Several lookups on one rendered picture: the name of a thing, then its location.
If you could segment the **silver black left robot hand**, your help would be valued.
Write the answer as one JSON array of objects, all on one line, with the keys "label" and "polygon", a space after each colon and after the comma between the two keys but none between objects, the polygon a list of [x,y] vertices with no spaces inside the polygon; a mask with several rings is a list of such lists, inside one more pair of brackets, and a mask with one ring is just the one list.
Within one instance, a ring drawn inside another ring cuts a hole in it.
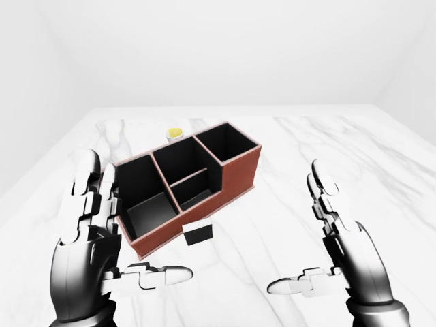
[{"label": "silver black left robot hand", "polygon": [[184,266],[156,268],[148,262],[117,266],[122,236],[117,171],[101,169],[93,149],[75,152],[76,172],[63,196],[61,237],[54,249],[50,296],[57,318],[50,327],[117,327],[113,292],[128,296],[182,283],[193,277]]}]

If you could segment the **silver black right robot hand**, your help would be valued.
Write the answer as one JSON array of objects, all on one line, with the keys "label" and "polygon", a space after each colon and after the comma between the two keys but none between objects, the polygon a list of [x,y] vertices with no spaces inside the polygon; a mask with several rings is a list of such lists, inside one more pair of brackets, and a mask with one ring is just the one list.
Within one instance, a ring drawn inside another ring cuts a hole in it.
[{"label": "silver black right robot hand", "polygon": [[393,301],[386,268],[369,233],[352,219],[345,197],[318,159],[311,164],[307,187],[313,213],[324,223],[323,243],[333,267],[329,272],[306,268],[297,277],[273,281],[267,292],[313,297],[345,288],[355,302],[364,305]]}]

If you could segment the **small black white book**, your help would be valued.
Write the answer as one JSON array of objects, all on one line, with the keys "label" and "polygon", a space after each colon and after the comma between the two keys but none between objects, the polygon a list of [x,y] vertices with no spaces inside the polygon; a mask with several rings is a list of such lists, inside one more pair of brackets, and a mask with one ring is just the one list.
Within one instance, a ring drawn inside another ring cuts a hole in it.
[{"label": "small black white book", "polygon": [[210,218],[204,218],[182,226],[183,235],[188,246],[200,243],[213,237]]}]

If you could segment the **red-brown desk caddy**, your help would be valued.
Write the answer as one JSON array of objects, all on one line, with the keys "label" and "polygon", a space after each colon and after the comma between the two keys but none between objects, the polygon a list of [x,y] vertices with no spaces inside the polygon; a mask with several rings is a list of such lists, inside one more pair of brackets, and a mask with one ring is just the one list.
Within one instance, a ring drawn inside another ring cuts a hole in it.
[{"label": "red-brown desk caddy", "polygon": [[262,146],[229,122],[115,164],[116,218],[140,259],[253,188]]}]

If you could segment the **white cup with yellow inside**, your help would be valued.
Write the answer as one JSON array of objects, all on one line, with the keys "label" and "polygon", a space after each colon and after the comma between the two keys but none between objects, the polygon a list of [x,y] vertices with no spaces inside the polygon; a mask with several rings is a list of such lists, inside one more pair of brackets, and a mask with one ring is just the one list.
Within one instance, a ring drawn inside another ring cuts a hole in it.
[{"label": "white cup with yellow inside", "polygon": [[175,142],[184,136],[183,130],[179,127],[172,127],[166,131],[166,139],[169,143]]}]

